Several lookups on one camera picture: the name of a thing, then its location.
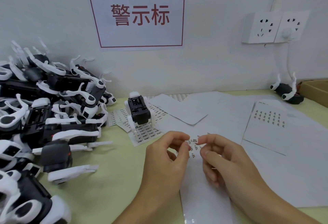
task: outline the pile of robot dogs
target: pile of robot dogs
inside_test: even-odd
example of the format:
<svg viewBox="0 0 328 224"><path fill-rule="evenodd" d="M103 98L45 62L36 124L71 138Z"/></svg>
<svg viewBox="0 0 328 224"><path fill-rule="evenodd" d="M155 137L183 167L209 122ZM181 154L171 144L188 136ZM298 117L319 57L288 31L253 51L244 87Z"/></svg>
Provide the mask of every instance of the pile of robot dogs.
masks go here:
<svg viewBox="0 0 328 224"><path fill-rule="evenodd" d="M98 165L72 167L71 152L111 143L95 142L107 124L106 106L116 101L107 80L86 70L86 59L69 67L50 61L40 42L45 53L12 41L15 56L0 62L0 224L69 223L67 204L36 177L43 170L59 184L95 172Z"/></svg>

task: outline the desk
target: desk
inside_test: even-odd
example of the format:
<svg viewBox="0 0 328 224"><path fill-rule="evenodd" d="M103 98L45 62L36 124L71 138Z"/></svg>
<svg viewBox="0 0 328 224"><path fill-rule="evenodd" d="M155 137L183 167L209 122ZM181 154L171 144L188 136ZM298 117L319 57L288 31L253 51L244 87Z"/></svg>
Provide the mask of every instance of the desk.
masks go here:
<svg viewBox="0 0 328 224"><path fill-rule="evenodd" d="M228 92L232 95L263 95L274 93L271 90L248 90ZM124 108L124 100L108 107L109 112ZM328 108L314 101L305 101L295 108L328 128ZM114 141L113 146L97 147L92 152L73 153L73 166L99 164L94 174L82 174L62 185L53 185L45 174L40 182L52 195L59 195L72 210L72 224L112 223L132 201L141 183L143 164L147 145L156 139L133 147L128 135L118 126L105 127L98 141ZM306 214L328 224L328 207L303 208ZM252 223L239 210L236 211L241 223ZM183 224L184 218L180 195L171 205L163 209L157 224Z"/></svg>

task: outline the white wall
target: white wall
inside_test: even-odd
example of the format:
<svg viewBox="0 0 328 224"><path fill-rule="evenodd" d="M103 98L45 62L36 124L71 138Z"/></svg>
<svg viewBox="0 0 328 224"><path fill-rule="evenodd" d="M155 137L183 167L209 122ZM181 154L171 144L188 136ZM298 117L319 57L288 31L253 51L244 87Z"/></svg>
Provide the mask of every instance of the white wall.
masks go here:
<svg viewBox="0 0 328 224"><path fill-rule="evenodd" d="M92 72L112 71L108 87L117 97L264 89L275 81L276 64L286 71L286 44L247 45L241 35L245 14L270 10L272 1L186 0L183 49L104 52L89 0L0 0L0 54L12 53L11 39L31 47L41 36L52 60L80 54L96 59L87 66ZM291 45L292 70L299 78L328 77L327 1L286 0L283 7L313 9L302 40Z"/></svg>

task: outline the cardboard box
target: cardboard box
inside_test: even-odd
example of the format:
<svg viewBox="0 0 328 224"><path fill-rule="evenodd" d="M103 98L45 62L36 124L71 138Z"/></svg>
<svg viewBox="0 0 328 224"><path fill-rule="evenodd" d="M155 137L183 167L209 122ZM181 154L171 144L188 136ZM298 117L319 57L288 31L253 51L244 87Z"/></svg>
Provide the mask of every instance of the cardboard box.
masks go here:
<svg viewBox="0 0 328 224"><path fill-rule="evenodd" d="M304 81L297 88L300 95L328 107L328 79Z"/></svg>

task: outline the wall switch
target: wall switch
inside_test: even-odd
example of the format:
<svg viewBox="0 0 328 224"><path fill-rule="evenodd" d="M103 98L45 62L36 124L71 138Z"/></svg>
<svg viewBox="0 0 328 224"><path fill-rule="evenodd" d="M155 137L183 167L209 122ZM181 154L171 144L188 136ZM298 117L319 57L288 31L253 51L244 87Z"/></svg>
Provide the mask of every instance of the wall switch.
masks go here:
<svg viewBox="0 0 328 224"><path fill-rule="evenodd" d="M283 43L288 40L282 35L283 31L288 30L291 32L290 39L297 41L301 39L306 22L309 18L311 10L298 11L298 12L285 12L282 15L279 29L277 31L275 43Z"/></svg>
<svg viewBox="0 0 328 224"><path fill-rule="evenodd" d="M273 43L279 28L281 12L254 12L246 16L242 43Z"/></svg>

